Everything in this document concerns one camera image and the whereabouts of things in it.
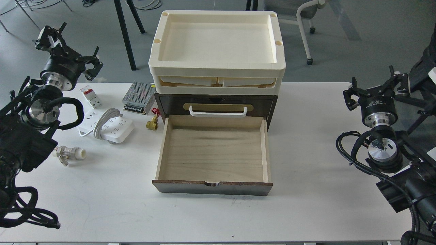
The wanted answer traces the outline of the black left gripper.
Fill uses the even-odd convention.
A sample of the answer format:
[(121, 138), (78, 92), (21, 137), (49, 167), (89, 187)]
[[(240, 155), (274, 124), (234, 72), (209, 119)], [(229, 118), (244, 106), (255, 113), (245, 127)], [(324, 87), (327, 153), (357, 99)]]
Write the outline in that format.
[(81, 73), (88, 81), (92, 81), (100, 72), (103, 63), (97, 58), (99, 46), (92, 56), (82, 56), (74, 50), (66, 51), (66, 43), (61, 35), (67, 23), (59, 29), (45, 26), (38, 38), (34, 40), (37, 50), (50, 53), (47, 64), (40, 73), (43, 85), (51, 85), (61, 91), (71, 91), (75, 88)]

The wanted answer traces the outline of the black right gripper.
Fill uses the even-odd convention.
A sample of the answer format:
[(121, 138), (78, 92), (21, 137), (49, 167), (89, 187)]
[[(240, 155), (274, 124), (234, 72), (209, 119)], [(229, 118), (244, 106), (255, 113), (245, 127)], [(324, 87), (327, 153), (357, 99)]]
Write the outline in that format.
[(398, 120), (394, 105), (395, 96), (410, 96), (410, 84), (406, 73), (395, 72), (392, 65), (389, 66), (391, 77), (385, 82), (385, 92), (376, 93), (367, 97), (366, 90), (358, 88), (357, 80), (352, 77), (352, 85), (343, 91), (345, 104), (349, 111), (361, 107), (362, 123), (367, 127), (379, 125), (391, 126)]

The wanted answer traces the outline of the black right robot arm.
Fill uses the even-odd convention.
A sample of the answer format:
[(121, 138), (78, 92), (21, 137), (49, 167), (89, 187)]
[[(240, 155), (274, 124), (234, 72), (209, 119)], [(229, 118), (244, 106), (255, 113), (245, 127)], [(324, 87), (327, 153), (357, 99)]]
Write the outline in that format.
[[(406, 73), (389, 66), (390, 78), (380, 86), (361, 89), (355, 77), (343, 91), (347, 108), (361, 109), (362, 123), (369, 127), (364, 133), (343, 132), (336, 139), (338, 152), (365, 174), (375, 176), (376, 184), (394, 211), (409, 209), (412, 227), (401, 237), (402, 245), (418, 241), (435, 244), (435, 160), (410, 140), (413, 132), (426, 118), (435, 115), (435, 99), (422, 90), (423, 99), (410, 97)], [(407, 131), (394, 131), (398, 120), (395, 102), (420, 107), (419, 118)]]

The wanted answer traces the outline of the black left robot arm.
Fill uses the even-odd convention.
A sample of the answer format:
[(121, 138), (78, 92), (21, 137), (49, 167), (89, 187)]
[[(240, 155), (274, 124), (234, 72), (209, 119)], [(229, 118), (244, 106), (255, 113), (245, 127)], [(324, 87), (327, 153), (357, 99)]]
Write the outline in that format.
[(56, 130), (69, 130), (84, 119), (83, 105), (78, 99), (63, 96), (75, 88), (81, 74), (92, 81), (103, 63), (92, 56), (82, 56), (66, 45), (62, 37), (66, 23), (59, 29), (45, 26), (35, 48), (50, 56), (40, 79), (26, 77), (19, 93), (10, 92), (10, 102), (1, 110), (0, 181), (1, 227), (10, 228), (25, 222), (48, 228), (60, 228), (59, 219), (51, 211), (37, 208), (37, 189), (17, 187), (16, 175), (30, 172), (43, 163), (57, 146)]

